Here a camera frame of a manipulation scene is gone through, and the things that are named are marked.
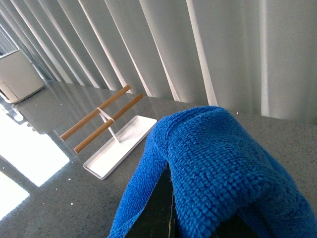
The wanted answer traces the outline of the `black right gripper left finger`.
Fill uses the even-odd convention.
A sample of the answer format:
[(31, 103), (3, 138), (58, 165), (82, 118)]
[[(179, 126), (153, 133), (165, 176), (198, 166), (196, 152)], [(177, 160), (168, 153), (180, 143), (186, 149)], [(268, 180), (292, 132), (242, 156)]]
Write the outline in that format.
[(176, 237), (176, 210), (169, 165), (166, 165), (145, 208), (125, 235), (127, 238)]

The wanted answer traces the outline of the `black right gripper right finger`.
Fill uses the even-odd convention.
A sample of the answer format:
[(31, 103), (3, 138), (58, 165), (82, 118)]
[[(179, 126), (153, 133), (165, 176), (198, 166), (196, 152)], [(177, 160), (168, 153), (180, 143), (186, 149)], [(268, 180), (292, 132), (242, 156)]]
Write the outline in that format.
[(237, 214), (220, 223), (211, 238), (259, 238)]

